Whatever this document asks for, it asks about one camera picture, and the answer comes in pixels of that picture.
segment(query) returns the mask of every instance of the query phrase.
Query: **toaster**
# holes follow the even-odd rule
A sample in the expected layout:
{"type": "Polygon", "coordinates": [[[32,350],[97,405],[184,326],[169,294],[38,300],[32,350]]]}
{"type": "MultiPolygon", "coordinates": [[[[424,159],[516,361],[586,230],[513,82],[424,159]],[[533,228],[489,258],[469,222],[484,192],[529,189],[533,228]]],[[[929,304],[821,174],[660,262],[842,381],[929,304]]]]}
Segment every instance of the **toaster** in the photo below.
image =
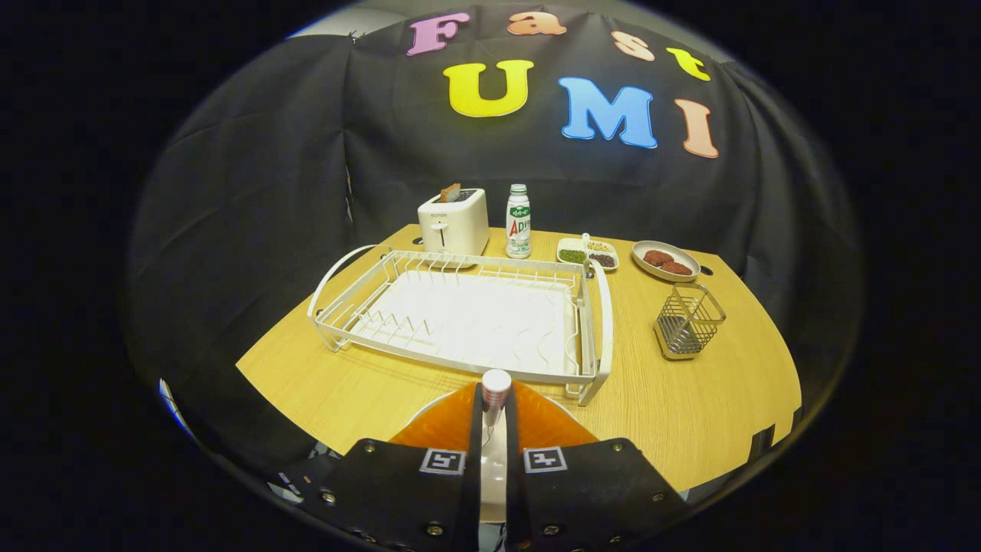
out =
{"type": "Polygon", "coordinates": [[[479,188],[463,189],[446,203],[436,195],[419,205],[419,226],[426,252],[480,255],[491,237],[487,195],[479,188]]]}

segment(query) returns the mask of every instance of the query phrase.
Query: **toaster lever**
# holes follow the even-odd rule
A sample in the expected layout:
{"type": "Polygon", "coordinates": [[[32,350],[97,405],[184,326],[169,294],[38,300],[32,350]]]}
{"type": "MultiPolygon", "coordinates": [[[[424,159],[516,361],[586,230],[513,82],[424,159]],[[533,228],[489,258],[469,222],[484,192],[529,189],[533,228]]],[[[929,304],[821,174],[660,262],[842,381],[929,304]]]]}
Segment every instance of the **toaster lever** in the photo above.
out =
{"type": "Polygon", "coordinates": [[[446,223],[445,222],[438,222],[436,224],[431,224],[430,225],[430,228],[432,228],[433,230],[439,230],[439,242],[445,248],[446,247],[446,238],[444,238],[443,235],[442,235],[442,229],[443,228],[446,228],[446,223]]]}

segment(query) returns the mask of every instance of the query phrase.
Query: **green beans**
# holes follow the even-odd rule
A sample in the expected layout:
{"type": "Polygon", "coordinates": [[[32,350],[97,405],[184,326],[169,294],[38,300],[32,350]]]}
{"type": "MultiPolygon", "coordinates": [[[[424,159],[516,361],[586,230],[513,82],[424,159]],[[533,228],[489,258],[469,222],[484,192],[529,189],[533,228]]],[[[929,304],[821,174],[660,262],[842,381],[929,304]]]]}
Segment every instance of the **green beans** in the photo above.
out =
{"type": "Polygon", "coordinates": [[[563,249],[558,253],[558,258],[568,262],[583,262],[586,260],[586,254],[582,251],[563,249]]]}

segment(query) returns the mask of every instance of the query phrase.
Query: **dish rack handle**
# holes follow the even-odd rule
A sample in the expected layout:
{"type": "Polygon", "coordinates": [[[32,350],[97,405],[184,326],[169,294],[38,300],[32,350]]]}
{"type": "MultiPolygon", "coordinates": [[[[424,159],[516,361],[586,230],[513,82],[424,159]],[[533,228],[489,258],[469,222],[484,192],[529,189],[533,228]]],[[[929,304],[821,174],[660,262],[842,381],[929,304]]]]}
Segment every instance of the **dish rack handle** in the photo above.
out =
{"type": "Polygon", "coordinates": [[[352,256],[358,254],[359,252],[365,249],[371,249],[371,248],[388,248],[388,252],[391,252],[391,246],[386,246],[385,244],[371,244],[369,246],[357,248],[352,252],[348,253],[347,255],[341,257],[340,260],[334,263],[334,266],[332,266],[331,269],[327,271],[327,274],[324,275],[324,279],[321,280],[320,285],[317,286],[317,291],[315,291],[313,293],[313,297],[310,298],[310,306],[307,307],[308,318],[316,322],[316,315],[314,314],[314,309],[317,308],[317,299],[320,298],[320,292],[324,291],[324,286],[327,285],[327,281],[331,279],[331,276],[334,276],[334,273],[337,272],[337,270],[340,268],[341,265],[347,262],[347,259],[351,258],[352,256]]]}
{"type": "Polygon", "coordinates": [[[603,345],[599,350],[599,358],[596,359],[595,378],[579,397],[580,407],[588,405],[596,396],[603,382],[609,377],[610,366],[613,365],[613,301],[610,298],[610,287],[606,283],[606,273],[599,261],[590,259],[590,263],[593,265],[596,284],[599,286],[599,314],[601,316],[600,327],[602,328],[603,345]]]}

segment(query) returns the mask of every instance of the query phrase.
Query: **letter m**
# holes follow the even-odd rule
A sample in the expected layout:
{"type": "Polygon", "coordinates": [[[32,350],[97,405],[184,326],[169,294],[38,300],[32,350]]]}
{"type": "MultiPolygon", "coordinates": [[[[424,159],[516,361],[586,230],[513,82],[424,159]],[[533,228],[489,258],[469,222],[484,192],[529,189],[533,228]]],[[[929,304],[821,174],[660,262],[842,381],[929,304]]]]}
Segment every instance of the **letter m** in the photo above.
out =
{"type": "Polygon", "coordinates": [[[654,96],[650,92],[624,86],[612,103],[589,79],[565,77],[558,83],[569,91],[569,124],[562,129],[568,138],[592,139],[596,132],[590,127],[589,118],[606,139],[613,139],[620,123],[624,130],[620,140],[637,147],[657,147],[657,140],[650,131],[648,105],[654,96]]]}

